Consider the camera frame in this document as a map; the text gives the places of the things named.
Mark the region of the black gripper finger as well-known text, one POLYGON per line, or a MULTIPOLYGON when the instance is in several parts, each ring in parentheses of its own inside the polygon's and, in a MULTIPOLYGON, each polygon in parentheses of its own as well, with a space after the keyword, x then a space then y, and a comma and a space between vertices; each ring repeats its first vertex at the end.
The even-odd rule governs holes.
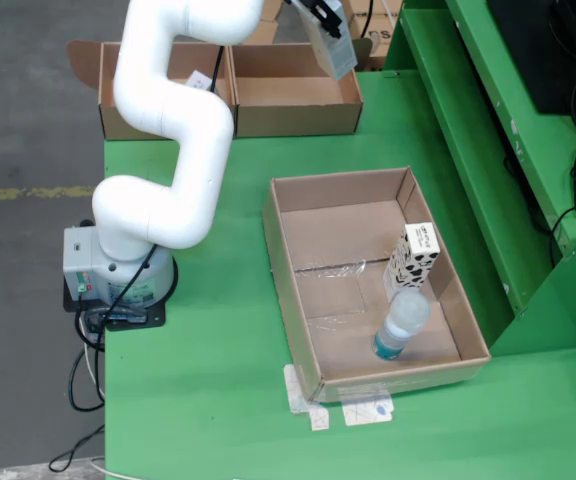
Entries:
POLYGON ((333 38, 340 39, 342 19, 324 0, 310 2, 310 12, 319 20, 322 28, 333 38))

